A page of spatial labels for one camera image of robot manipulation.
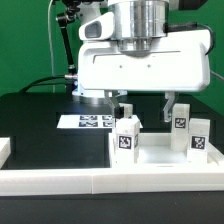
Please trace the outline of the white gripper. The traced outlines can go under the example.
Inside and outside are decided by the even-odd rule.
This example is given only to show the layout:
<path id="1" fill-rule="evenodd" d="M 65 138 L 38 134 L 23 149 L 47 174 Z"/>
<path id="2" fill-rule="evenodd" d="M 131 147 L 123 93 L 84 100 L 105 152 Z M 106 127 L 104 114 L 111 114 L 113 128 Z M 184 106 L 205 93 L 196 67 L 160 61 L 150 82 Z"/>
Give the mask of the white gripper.
<path id="1" fill-rule="evenodd" d="M 163 120 L 170 122 L 177 92 L 197 92 L 209 85 L 209 45 L 207 30 L 155 38 L 150 52 L 143 57 L 119 52 L 113 41 L 85 43 L 79 51 L 78 81 L 86 90 L 166 92 Z M 113 91 L 105 92 L 105 101 L 113 118 L 124 116 L 124 107 Z"/>

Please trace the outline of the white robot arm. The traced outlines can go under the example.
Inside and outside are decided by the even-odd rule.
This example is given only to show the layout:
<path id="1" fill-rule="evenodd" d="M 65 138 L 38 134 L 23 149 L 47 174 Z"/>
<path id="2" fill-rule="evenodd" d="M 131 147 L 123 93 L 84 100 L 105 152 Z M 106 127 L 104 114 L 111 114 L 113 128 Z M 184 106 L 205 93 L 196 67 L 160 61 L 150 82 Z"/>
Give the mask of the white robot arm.
<path id="1" fill-rule="evenodd" d="M 197 22 L 170 24 L 168 12 L 201 5 L 197 0 L 108 0 L 105 14 L 97 3 L 83 6 L 73 95 L 117 108 L 114 91 L 163 92 L 163 119 L 170 121 L 177 93 L 209 85 L 214 34 Z"/>

